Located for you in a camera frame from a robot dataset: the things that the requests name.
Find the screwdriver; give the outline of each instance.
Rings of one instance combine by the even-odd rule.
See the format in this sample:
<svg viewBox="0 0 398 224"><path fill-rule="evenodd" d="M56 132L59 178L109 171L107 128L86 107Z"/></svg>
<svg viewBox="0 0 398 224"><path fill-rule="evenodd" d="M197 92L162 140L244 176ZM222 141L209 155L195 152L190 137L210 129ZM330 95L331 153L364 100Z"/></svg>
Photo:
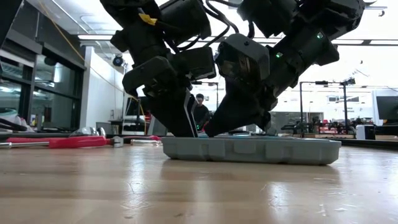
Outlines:
<svg viewBox="0 0 398 224"><path fill-rule="evenodd" d="M43 147L50 149L76 149L81 147L105 146L104 136L82 136L71 138L47 138L47 139L25 139L24 143L18 141L0 143L1 149L10 149L14 147Z"/></svg>

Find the gray tray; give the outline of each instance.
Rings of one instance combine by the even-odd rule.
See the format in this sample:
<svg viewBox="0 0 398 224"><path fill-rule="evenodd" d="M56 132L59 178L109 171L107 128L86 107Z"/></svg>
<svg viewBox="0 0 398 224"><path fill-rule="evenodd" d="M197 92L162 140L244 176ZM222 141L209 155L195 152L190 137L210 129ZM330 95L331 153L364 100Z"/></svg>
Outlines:
<svg viewBox="0 0 398 224"><path fill-rule="evenodd" d="M341 142L283 137L162 138L171 159L327 165L338 159Z"/></svg>

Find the ceiling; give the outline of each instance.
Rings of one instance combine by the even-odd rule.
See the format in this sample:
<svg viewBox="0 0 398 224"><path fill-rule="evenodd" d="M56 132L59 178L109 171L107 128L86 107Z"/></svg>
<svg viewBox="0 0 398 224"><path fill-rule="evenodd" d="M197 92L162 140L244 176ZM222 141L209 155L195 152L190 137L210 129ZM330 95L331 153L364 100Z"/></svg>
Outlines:
<svg viewBox="0 0 398 224"><path fill-rule="evenodd" d="M63 27L71 34L83 35L83 34L101 34L101 35L112 35L116 30L121 29L111 16L103 9L100 0L27 0L34 5L38 10L44 14L46 12L42 9L39 4L41 2L47 8L49 17L53 19L57 24ZM158 5L166 2L167 0L156 0ZM364 15L363 21L361 22L361 30L356 30L353 35L359 35L361 37L372 36L372 37L388 37L389 39L398 40L398 32L391 31L389 26L395 25L396 19L398 19L398 13L393 13L395 8L398 8L398 1L396 0L378 0L373 6L388 6L388 11L383 17L378 17L379 11L371 11ZM230 20L237 22L240 27L244 26L239 16L234 10L230 10L227 7L223 8L220 6L220 10L223 11ZM216 34L221 29L221 23L210 19L213 33ZM95 52L105 61L112 65L111 61L115 54L120 54L120 51L113 47L109 41L82 41L83 45L93 46ZM211 47L216 49L218 44L214 44ZM128 54L124 54L125 61L132 65L133 61Z"/></svg>

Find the desk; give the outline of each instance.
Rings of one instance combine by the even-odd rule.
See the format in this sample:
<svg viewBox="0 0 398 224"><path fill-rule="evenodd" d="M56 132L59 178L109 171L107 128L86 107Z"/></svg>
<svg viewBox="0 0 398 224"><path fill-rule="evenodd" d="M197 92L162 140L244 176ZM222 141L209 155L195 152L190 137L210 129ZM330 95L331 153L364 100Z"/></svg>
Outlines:
<svg viewBox="0 0 398 224"><path fill-rule="evenodd" d="M331 166L170 161L161 147L0 151L1 223L397 223L398 155Z"/></svg>

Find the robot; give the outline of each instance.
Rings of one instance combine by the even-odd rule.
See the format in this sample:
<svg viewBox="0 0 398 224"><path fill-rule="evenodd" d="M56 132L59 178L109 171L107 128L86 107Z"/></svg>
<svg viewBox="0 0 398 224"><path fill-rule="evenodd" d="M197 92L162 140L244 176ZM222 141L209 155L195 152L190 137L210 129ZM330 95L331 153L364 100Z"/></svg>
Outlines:
<svg viewBox="0 0 398 224"><path fill-rule="evenodd" d="M205 127L207 135L250 124L268 130L277 97L295 87L311 65L339 60L331 41L356 29L365 8L363 0L169 0L161 6L154 0L100 1L123 28L111 43L121 52L129 51L135 63L123 78L124 89L137 96L136 89L144 85L151 113L177 137L198 136L191 82L216 77L215 65L225 78L226 96ZM238 8L242 20L248 21L249 34L240 34L210 1ZM207 14L227 29L205 46L191 49L211 36ZM285 37L274 47L262 46L252 39L254 25L266 38L281 33ZM224 38L230 27L235 34ZM220 39L214 54L209 45Z"/></svg>

